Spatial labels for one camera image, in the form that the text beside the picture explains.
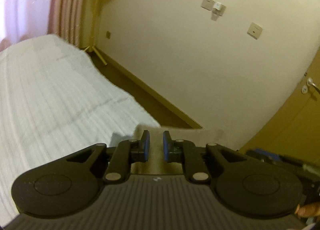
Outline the person's hand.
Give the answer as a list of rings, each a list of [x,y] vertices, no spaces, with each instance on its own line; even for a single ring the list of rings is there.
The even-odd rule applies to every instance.
[[[304,206],[298,206],[295,214],[300,218],[318,217],[320,215],[320,203],[310,203]]]

